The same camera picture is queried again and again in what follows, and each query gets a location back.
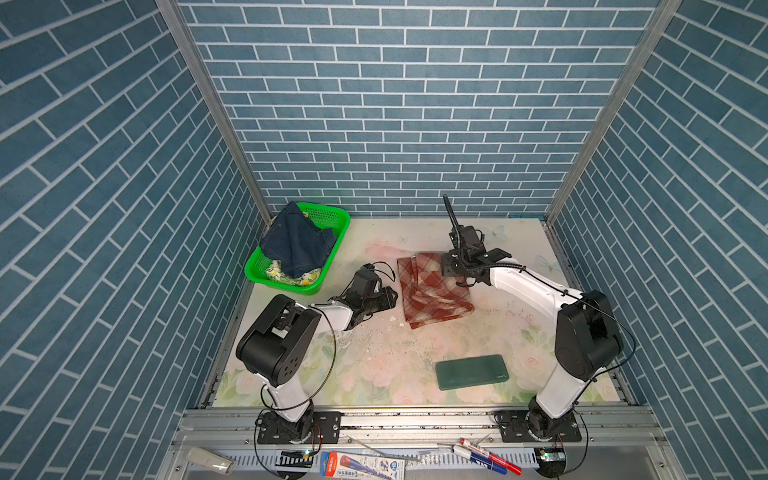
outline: tiled wall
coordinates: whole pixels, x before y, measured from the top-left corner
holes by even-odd
[[[555,224],[688,478],[768,476],[766,25],[684,0]]]
[[[156,473],[243,283],[258,213],[166,30],[0,2],[0,478]]]
[[[182,1],[273,209],[503,217],[544,213],[656,3]]]

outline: green basket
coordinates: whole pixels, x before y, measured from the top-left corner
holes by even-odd
[[[331,262],[333,262],[333,258],[336,256],[336,251],[339,249],[339,245],[341,245],[346,229],[349,228],[349,214],[340,208],[327,207],[325,205],[308,204],[307,202],[296,202],[296,205],[299,206],[299,210],[310,215],[310,219],[315,225],[320,228],[331,228],[336,235],[336,245],[333,246],[326,264],[320,271],[320,277],[309,286],[288,285],[271,280],[264,273],[264,270],[272,263],[272,260],[266,258],[261,253],[261,247],[256,248],[256,251],[253,252],[253,255],[246,262],[245,276],[252,282],[263,283],[272,288],[288,290],[289,292],[296,292],[301,295],[314,295],[317,293],[317,290],[320,290],[320,285],[323,284],[323,280],[326,278],[326,273],[328,273]]]

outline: dark green power bank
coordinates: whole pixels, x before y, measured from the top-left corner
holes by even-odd
[[[437,385],[441,390],[462,389],[467,386],[488,385],[509,380],[507,366],[501,355],[473,356],[468,359],[437,362],[435,373],[437,373]]]

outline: floral tablecloth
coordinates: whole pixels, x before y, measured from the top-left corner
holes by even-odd
[[[485,232],[487,248],[500,247],[551,280],[565,283],[538,220],[472,219],[463,223]],[[396,268],[399,257],[448,250],[449,230],[447,219],[353,220],[320,293],[295,298],[301,303],[325,301],[340,293],[364,263],[383,260]],[[399,281],[384,281],[400,293]],[[238,339],[278,293],[263,285],[253,288]],[[411,330],[398,301],[395,309],[377,313],[349,332],[337,332],[333,374],[315,403],[445,406],[527,402],[555,366],[554,324],[509,293],[486,285],[472,287],[471,300],[475,312],[461,319]],[[445,392],[438,389],[436,362],[496,353],[503,356],[509,371],[507,382]],[[316,334],[297,373],[307,392],[323,381],[332,356],[331,334]],[[232,352],[214,407],[261,406],[260,388],[256,376]],[[617,401],[618,395],[608,376],[600,376],[581,400]]]

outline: folded plaid fabric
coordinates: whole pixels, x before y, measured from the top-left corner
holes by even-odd
[[[475,310],[469,289],[457,286],[458,277],[440,271],[440,253],[417,253],[397,259],[402,286],[402,308],[412,329],[467,316]]]

